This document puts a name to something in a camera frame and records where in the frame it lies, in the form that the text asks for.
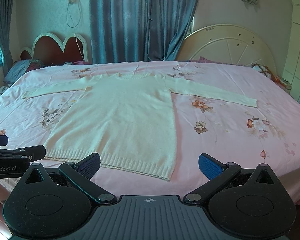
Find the cream knit sweater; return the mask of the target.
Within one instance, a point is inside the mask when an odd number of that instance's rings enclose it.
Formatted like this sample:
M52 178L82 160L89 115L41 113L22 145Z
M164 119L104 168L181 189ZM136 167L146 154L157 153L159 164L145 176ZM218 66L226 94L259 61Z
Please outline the cream knit sweater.
M24 98L81 91L45 142L50 159L74 161L97 152L103 167L170 180L177 132L172 94L256 107L255 99L161 74L84 77L26 91Z

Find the pile of clothes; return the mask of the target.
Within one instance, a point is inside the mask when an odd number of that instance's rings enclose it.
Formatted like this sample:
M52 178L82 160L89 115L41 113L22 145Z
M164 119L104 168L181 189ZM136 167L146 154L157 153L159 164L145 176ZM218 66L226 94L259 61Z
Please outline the pile of clothes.
M15 83L26 72L37 70L43 67L40 60L20 60L16 61L4 78L4 83Z

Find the red heart-shaped headboard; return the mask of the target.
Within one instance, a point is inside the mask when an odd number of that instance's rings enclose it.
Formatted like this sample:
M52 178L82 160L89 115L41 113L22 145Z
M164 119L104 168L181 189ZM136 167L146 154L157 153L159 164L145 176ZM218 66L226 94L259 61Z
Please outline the red heart-shaped headboard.
M45 65L60 66L66 62L88 62L88 46L82 35L70 34L61 40L53 33L41 33L31 48L24 47L21 60L40 60Z

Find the floral patterned pillow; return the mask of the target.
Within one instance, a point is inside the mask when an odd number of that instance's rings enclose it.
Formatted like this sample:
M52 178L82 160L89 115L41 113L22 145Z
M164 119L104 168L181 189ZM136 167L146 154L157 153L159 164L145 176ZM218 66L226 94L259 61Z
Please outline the floral patterned pillow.
M274 75L268 66L253 63L251 67L264 75L265 77L269 78L271 81L276 83L279 87L281 87L283 90L285 90L287 93L290 93L290 90L292 88L292 85L284 78Z

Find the purple pillow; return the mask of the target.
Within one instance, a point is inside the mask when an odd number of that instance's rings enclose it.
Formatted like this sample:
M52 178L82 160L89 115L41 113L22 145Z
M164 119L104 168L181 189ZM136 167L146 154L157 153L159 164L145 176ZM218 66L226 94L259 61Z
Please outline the purple pillow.
M232 64L232 63L224 63L224 62L212 61L212 60L206 59L205 57L202 57L202 56L200 56L198 60L190 59L190 60L188 60L188 62L212 63L212 64L228 64L228 65L235 66L235 64Z

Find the cream round headboard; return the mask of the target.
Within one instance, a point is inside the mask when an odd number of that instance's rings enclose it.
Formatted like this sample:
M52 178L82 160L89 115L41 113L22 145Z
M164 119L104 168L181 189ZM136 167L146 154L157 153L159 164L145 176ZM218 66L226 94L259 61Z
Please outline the cream round headboard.
M276 65L270 48L257 34L233 24L215 24L187 36L176 61L198 60L250 66L267 66L276 75Z

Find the left window curtain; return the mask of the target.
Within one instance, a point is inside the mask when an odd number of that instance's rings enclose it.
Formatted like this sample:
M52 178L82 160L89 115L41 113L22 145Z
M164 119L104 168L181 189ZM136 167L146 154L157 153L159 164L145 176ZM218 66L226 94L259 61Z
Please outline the left window curtain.
M10 26L13 0L0 0L0 51L2 55L2 69L6 76L13 59L10 51Z

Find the blue curtain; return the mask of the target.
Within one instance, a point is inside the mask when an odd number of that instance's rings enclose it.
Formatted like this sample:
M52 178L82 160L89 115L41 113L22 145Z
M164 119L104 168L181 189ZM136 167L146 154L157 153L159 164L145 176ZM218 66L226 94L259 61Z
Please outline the blue curtain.
M93 63L174 61L198 0L90 0Z

